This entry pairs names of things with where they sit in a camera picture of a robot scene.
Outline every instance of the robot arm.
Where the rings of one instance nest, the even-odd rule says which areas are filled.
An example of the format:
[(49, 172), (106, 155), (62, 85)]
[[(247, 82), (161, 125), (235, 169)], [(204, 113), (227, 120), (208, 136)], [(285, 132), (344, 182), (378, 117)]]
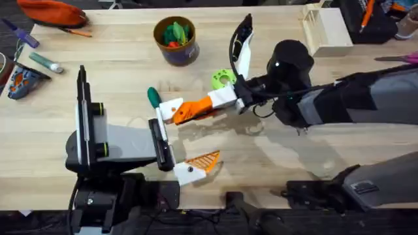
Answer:
[(160, 104), (162, 120), (181, 125), (234, 108), (238, 114), (253, 105), (274, 100), (272, 109), (285, 125), (306, 128), (326, 123), (406, 123), (418, 106), (418, 65), (403, 65), (373, 72), (358, 72), (331, 84), (312, 86), (309, 71), (314, 59), (295, 40), (279, 42), (267, 63), (267, 74), (247, 79), (253, 36), (248, 14), (231, 37), (229, 60), (237, 81), (211, 91), (195, 102), (182, 98)]

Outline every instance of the orange pouch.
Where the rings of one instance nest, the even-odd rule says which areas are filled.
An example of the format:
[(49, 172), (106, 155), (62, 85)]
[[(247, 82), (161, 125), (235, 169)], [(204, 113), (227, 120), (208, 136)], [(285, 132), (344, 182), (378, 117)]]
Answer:
[(18, 0), (25, 15), (36, 24), (78, 29), (87, 24), (86, 13), (81, 9), (53, 0)]

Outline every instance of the pencil cup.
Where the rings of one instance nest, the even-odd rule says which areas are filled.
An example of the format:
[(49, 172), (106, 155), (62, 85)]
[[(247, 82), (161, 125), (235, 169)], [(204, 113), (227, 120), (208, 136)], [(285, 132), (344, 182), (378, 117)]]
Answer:
[[(164, 43), (164, 31), (169, 25), (172, 25), (174, 22), (179, 23), (181, 26), (189, 26), (189, 40), (182, 46), (171, 48), (166, 46)], [(171, 65), (175, 66), (186, 66), (194, 60), (196, 60), (199, 55), (199, 46), (196, 43), (196, 29), (195, 26), (191, 23), (190, 20), (181, 17), (181, 16), (170, 16), (162, 19), (154, 27), (154, 39), (157, 43), (161, 53), (163, 54), (165, 60)]]

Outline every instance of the wooden tabletop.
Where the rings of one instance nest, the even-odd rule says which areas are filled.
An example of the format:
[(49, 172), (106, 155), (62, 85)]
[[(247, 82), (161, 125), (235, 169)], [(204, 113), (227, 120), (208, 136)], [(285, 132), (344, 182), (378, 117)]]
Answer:
[[(54, 74), (28, 58), (25, 46), (19, 62), (52, 77), (24, 99), (0, 97), (0, 210), (65, 209), (76, 174), (65, 168), (65, 143), (74, 131), (76, 77), (84, 65), (93, 101), (103, 102), (113, 125), (148, 128), (155, 117), (146, 91), (155, 87), (162, 99), (197, 100), (211, 90), (211, 74), (229, 68), (229, 39), (248, 13), (253, 14), (249, 75), (265, 74), (276, 43), (304, 43), (301, 7), (183, 8), (149, 10), (88, 10), (93, 38), (35, 26), (40, 41), (35, 50), (65, 68)], [(197, 29), (201, 52), (186, 67), (165, 62), (153, 41), (154, 25), (166, 16), (189, 18)], [(332, 82), (360, 71), (399, 65), (373, 60), (407, 54), (417, 38), (382, 46), (356, 45), (349, 56), (315, 59), (314, 84)], [(262, 112), (270, 109), (260, 108)], [(307, 136), (286, 127), (274, 116), (259, 119), (248, 112), (219, 116), (182, 126), (169, 125), (177, 160), (219, 149), (222, 163), (214, 173), (181, 189), (182, 208), (222, 207), (227, 191), (242, 191), (258, 207), (286, 208), (280, 191), (288, 180), (331, 179), (354, 164), (373, 164), (418, 149), (417, 127), (409, 125), (325, 125)], [(138, 168), (150, 180), (174, 180), (156, 164)]]

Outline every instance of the pink scissors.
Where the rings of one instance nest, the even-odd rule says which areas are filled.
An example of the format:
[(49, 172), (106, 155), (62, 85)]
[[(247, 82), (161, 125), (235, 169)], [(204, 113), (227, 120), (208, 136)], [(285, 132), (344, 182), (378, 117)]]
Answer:
[(385, 56), (374, 58), (375, 61), (402, 61), (406, 63), (418, 63), (418, 52), (401, 56)]

